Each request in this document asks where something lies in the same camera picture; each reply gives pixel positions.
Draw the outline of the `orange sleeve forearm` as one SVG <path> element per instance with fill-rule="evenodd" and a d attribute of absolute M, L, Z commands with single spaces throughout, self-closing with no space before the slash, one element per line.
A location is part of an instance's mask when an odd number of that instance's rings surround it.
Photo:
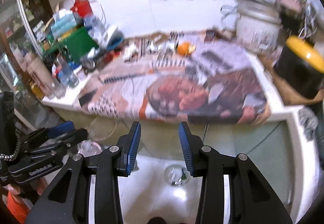
<path fill-rule="evenodd" d="M 48 186 L 47 181 L 44 178 L 36 181 L 36 191 L 38 195 L 42 195 L 46 187 Z M 23 199 L 19 196 L 21 189 L 18 185 L 7 185 L 8 199 L 7 207 L 13 216 L 18 220 L 19 223 L 24 224 L 27 215 L 31 211 L 29 207 L 25 204 Z"/>

